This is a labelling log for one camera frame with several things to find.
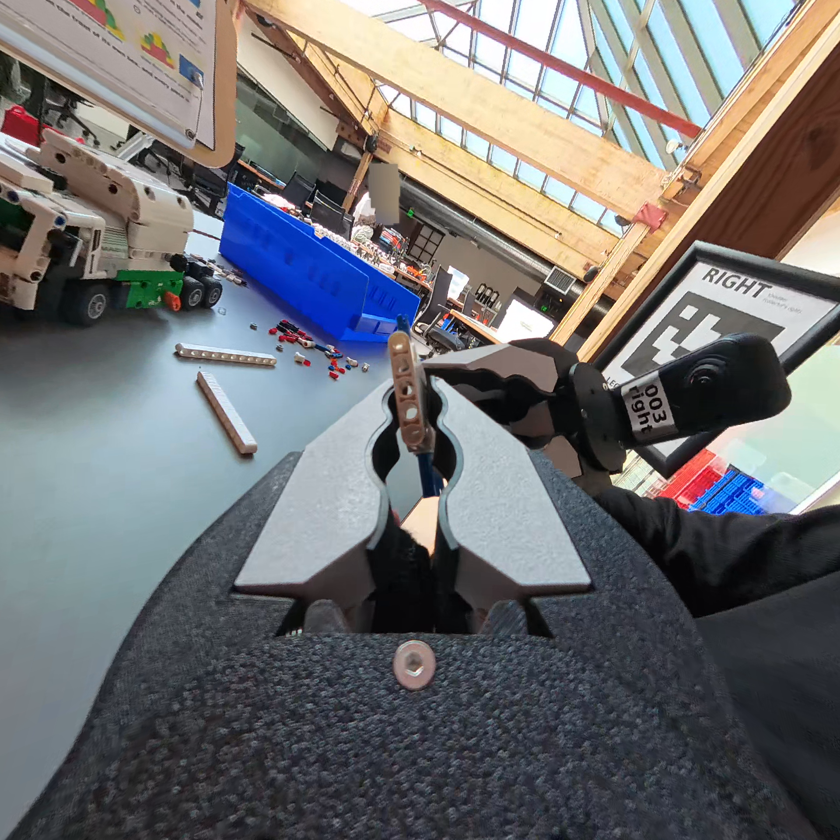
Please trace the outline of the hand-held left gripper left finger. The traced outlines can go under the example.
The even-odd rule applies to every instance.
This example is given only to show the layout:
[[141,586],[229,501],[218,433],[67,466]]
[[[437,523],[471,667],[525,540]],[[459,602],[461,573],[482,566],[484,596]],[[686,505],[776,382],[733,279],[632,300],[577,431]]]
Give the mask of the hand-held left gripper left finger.
[[399,459],[384,381],[303,450],[234,582],[237,593],[361,604],[375,590],[368,550],[385,530],[386,478]]

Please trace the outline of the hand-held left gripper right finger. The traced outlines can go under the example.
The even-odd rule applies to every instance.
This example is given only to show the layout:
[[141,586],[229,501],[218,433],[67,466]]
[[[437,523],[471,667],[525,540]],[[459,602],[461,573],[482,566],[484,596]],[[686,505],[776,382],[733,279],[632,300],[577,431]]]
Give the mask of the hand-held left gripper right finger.
[[529,450],[452,385],[429,381],[437,430],[455,453],[438,525],[455,554],[454,588],[472,608],[588,592],[592,579]]

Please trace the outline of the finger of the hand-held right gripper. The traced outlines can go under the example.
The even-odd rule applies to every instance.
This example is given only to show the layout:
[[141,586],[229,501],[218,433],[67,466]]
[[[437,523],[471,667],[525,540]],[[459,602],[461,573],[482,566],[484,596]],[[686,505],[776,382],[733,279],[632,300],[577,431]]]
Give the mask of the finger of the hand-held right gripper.
[[553,358],[510,343],[450,351],[420,366],[479,406],[530,408],[551,396],[560,379]]
[[547,402],[531,406],[524,417],[509,424],[508,431],[531,450],[540,452],[551,465],[572,480],[584,474],[575,444],[578,429],[554,426]]

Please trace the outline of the person's right forearm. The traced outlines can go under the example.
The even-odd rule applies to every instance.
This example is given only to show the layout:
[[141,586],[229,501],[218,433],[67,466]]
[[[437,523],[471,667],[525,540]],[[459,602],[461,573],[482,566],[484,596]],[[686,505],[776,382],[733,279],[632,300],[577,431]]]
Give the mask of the person's right forearm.
[[644,549],[693,617],[757,602],[839,571],[839,506],[720,516],[616,487],[595,501]]

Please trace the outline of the pile of small lego pieces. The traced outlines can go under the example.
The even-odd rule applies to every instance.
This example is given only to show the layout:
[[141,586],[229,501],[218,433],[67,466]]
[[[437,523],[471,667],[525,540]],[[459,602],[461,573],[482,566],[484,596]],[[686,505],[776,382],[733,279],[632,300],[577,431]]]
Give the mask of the pile of small lego pieces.
[[321,366],[333,382],[339,382],[345,375],[354,371],[367,374],[371,364],[357,360],[343,352],[332,343],[323,343],[315,339],[310,332],[294,322],[281,319],[265,329],[266,335],[275,342],[276,350],[282,352],[286,347],[294,348],[293,360],[301,368]]

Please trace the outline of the long white lego beam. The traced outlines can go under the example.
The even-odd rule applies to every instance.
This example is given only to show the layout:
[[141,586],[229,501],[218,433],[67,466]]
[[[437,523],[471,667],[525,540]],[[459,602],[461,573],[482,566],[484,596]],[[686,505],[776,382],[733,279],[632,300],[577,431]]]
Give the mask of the long white lego beam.
[[178,358],[201,363],[244,364],[262,368],[277,366],[277,358],[269,353],[232,350],[194,343],[177,343],[174,353]]

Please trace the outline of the white and green lego truck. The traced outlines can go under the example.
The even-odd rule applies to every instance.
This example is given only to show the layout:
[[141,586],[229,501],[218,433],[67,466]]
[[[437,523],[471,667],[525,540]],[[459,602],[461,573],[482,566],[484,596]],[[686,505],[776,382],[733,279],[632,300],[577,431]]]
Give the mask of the white and green lego truck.
[[214,308],[215,271],[186,252],[187,198],[53,129],[40,146],[2,135],[1,303],[89,328],[110,310]]

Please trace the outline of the black framed tag sign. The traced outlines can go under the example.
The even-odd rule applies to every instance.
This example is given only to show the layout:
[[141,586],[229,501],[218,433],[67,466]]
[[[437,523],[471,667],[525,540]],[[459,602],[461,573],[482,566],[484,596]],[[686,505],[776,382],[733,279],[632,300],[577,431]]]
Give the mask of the black framed tag sign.
[[[837,278],[695,243],[594,364],[616,385],[727,335],[752,333],[771,341],[788,376],[838,332],[838,323]],[[721,432],[636,451],[670,477]]]

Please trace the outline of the red storage bin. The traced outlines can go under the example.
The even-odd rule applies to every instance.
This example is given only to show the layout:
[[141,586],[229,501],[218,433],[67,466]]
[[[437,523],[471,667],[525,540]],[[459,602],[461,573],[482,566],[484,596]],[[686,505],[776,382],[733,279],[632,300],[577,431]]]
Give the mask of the red storage bin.
[[688,510],[726,471],[723,461],[708,448],[703,448],[667,480],[658,492],[658,498],[672,500],[679,508]]

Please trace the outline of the blue storage bin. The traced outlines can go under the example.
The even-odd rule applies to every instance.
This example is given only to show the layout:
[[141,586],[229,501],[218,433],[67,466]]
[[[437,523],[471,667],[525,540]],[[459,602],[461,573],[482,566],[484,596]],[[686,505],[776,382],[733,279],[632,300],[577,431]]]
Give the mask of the blue storage bin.
[[740,469],[730,467],[702,496],[692,502],[689,511],[702,511],[713,516],[728,513],[762,515],[768,510],[770,497],[764,483]]

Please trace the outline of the blue plastic bin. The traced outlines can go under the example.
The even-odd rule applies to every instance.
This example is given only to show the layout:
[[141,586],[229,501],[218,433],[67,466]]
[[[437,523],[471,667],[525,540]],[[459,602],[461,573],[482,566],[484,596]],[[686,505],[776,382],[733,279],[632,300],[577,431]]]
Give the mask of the blue plastic bin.
[[219,253],[343,342],[383,343],[420,297],[312,226],[231,185]]

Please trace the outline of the black office chair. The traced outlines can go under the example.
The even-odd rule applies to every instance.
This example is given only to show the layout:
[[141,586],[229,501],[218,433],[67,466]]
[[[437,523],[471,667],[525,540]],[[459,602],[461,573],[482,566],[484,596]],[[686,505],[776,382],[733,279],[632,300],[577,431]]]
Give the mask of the black office chair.
[[353,217],[318,189],[311,197],[310,219],[348,241],[352,239]]

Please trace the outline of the person's torso in black clothing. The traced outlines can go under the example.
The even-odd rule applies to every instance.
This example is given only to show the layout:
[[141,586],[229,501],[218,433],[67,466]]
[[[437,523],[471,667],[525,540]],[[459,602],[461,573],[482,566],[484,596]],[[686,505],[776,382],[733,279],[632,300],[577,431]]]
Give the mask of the person's torso in black clothing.
[[823,838],[839,836],[839,574],[697,619],[755,748]]

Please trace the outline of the instruction sheet on wooden board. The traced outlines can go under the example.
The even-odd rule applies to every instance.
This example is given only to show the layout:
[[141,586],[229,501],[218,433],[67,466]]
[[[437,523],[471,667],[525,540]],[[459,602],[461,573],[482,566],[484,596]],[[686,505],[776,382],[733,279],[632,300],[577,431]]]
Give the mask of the instruction sheet on wooden board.
[[230,2],[2,1],[2,51],[208,167],[235,154]]

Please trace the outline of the red plastic box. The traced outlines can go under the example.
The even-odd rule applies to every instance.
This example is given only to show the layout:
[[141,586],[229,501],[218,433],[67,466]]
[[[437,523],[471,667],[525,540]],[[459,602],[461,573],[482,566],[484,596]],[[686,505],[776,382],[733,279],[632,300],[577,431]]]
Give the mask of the red plastic box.
[[1,131],[26,144],[39,147],[43,142],[45,125],[23,106],[13,105],[3,112]]

